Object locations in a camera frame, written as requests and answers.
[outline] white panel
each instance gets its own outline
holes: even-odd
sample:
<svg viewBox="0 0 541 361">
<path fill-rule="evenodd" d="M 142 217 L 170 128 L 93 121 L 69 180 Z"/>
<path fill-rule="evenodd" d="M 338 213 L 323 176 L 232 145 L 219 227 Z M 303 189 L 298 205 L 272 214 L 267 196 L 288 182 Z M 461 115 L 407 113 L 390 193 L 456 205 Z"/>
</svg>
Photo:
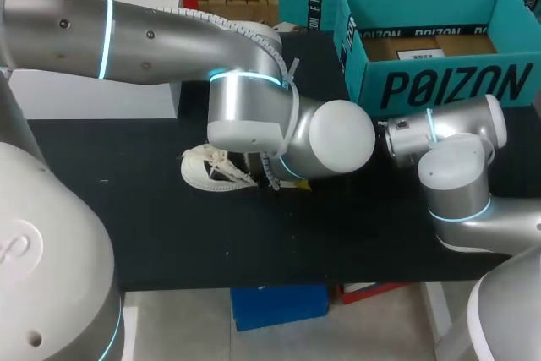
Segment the white panel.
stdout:
<svg viewBox="0 0 541 361">
<path fill-rule="evenodd" d="M 169 84 L 132 85 L 36 70 L 9 80 L 27 119 L 175 118 Z"/>
<path fill-rule="evenodd" d="M 177 8 L 181 0 L 117 0 Z M 171 87 L 131 85 L 35 70 L 14 71 L 9 85 L 27 119 L 175 118 Z"/>
</svg>

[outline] white joint cap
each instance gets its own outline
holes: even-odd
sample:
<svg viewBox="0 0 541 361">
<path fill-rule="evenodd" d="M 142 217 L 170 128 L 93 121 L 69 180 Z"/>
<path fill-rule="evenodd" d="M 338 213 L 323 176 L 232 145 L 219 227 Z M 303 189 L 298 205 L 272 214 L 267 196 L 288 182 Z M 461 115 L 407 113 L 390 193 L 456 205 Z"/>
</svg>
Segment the white joint cap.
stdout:
<svg viewBox="0 0 541 361">
<path fill-rule="evenodd" d="M 362 167 L 372 156 L 375 131 L 366 112 L 350 101 L 329 101 L 312 117 L 312 151 L 331 171 L 347 173 Z"/>
<path fill-rule="evenodd" d="M 501 148 L 507 144 L 507 126 L 505 125 L 504 113 L 501 111 L 500 103 L 493 95 L 486 95 L 489 103 L 490 114 L 494 123 L 496 139 L 498 140 L 497 148 Z"/>
<path fill-rule="evenodd" d="M 419 161 L 418 175 L 426 188 L 453 190 L 479 178 L 485 165 L 479 136 L 460 134 L 436 143 Z"/>
</svg>

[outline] glowing blue light ring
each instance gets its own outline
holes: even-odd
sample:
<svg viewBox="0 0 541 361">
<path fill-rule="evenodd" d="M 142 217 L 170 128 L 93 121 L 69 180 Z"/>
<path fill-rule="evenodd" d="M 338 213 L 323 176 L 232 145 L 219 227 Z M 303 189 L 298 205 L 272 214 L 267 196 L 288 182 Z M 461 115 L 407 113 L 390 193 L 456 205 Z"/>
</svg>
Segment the glowing blue light ring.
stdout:
<svg viewBox="0 0 541 361">
<path fill-rule="evenodd" d="M 295 178 L 304 179 L 303 177 L 299 177 L 295 172 L 293 172 L 291 169 L 289 169 L 289 167 L 286 165 L 286 163 L 284 162 L 282 157 L 280 157 L 280 162 L 284 166 L 284 168 L 286 168 L 287 171 L 289 173 L 291 173 Z"/>
<path fill-rule="evenodd" d="M 109 59 L 109 47 L 111 46 L 112 33 L 112 0 L 107 0 L 107 19 L 105 22 L 105 37 L 103 39 L 103 54 L 101 55 L 100 75 L 98 79 L 105 78 L 107 60 Z"/>
<path fill-rule="evenodd" d="M 489 203 L 487 203 L 487 205 L 479 213 L 476 213 L 475 215 L 472 215 L 472 216 L 469 216 L 469 217 L 464 217 L 463 219 L 444 219 L 443 217 L 439 217 L 439 216 L 435 215 L 430 210 L 429 210 L 429 213 L 430 213 L 430 215 L 432 215 L 432 217 L 434 219 L 438 219 L 438 220 L 441 220 L 443 222 L 462 223 L 462 222 L 467 222 L 469 220 L 473 220 L 474 218 L 476 218 L 478 216 L 481 216 L 490 207 L 490 202 L 491 202 L 491 200 L 489 199 Z"/>
<path fill-rule="evenodd" d="M 103 355 L 98 359 L 98 361 L 103 361 L 105 357 L 107 356 L 107 353 L 109 353 L 109 350 L 111 350 L 112 344 L 115 342 L 115 339 L 117 338 L 118 329 L 120 327 L 120 320 L 122 319 L 122 299 L 120 299 L 120 311 L 118 312 L 118 321 L 117 321 L 117 327 L 115 328 L 115 332 L 112 334 L 112 339 L 105 351 L 103 352 Z"/>
<path fill-rule="evenodd" d="M 432 134 L 432 140 L 437 143 L 438 137 L 436 136 L 436 128 L 434 126 L 434 119 L 432 118 L 432 109 L 426 109 L 426 118 L 429 120 L 430 133 Z"/>
<path fill-rule="evenodd" d="M 264 75 L 264 74 L 257 74 L 255 72 L 237 72 L 237 71 L 229 71 L 229 72 L 222 72 L 221 74 L 216 74 L 210 77 L 209 82 L 213 82 L 214 80 L 220 79 L 220 78 L 227 78 L 228 76 L 242 76 L 244 78 L 256 78 L 256 79 L 264 79 L 272 82 L 273 84 L 277 84 L 281 86 L 281 81 L 279 79 L 273 78 L 270 75 Z"/>
</svg>

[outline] bolt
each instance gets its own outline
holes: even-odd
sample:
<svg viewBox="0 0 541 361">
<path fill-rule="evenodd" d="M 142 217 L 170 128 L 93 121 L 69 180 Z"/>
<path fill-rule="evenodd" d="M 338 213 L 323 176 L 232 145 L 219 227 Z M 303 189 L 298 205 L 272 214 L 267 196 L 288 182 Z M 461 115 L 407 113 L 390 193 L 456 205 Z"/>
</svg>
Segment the bolt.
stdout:
<svg viewBox="0 0 541 361">
<path fill-rule="evenodd" d="M 71 25 L 71 23 L 69 23 L 69 20 L 62 19 L 62 20 L 60 20 L 58 25 L 60 25 L 60 27 L 63 28 L 63 29 L 68 29 L 69 26 Z"/>
</svg>

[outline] silver metal cylinder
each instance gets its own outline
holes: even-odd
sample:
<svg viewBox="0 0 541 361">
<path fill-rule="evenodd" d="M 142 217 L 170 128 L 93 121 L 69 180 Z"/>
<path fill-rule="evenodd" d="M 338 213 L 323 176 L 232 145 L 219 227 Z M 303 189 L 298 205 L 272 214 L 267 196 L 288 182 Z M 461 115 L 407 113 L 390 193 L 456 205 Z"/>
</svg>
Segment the silver metal cylinder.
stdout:
<svg viewBox="0 0 541 361">
<path fill-rule="evenodd" d="M 278 123 L 285 134 L 291 113 L 291 92 L 268 79 L 232 71 L 210 82 L 209 123 Z"/>
<path fill-rule="evenodd" d="M 387 122 L 385 141 L 396 164 L 408 167 L 415 165 L 434 142 L 458 134 L 477 134 L 488 140 L 492 145 L 484 145 L 487 152 L 503 146 L 505 120 L 497 100 L 488 95 L 393 118 Z"/>
<path fill-rule="evenodd" d="M 429 210 L 444 219 L 464 219 L 480 213 L 490 201 L 486 169 L 477 179 L 458 189 L 438 190 L 424 188 Z"/>
<path fill-rule="evenodd" d="M 418 174 L 436 218 L 457 222 L 489 204 L 487 165 L 477 136 L 456 136 L 437 144 L 421 158 Z"/>
<path fill-rule="evenodd" d="M 315 156 L 309 139 L 310 123 L 314 113 L 323 105 L 321 101 L 300 98 L 300 113 L 295 135 L 280 158 L 270 159 L 270 168 L 278 179 L 298 181 L 299 179 L 318 179 L 337 175 L 321 164 Z"/>
<path fill-rule="evenodd" d="M 208 14 L 111 0 L 4 0 L 0 14 L 4 66 L 142 85 L 208 80 L 216 69 L 282 77 L 244 28 Z"/>
<path fill-rule="evenodd" d="M 455 251 L 516 255 L 541 244 L 541 199 L 492 196 L 479 216 L 463 222 L 432 221 L 441 242 Z"/>
</svg>

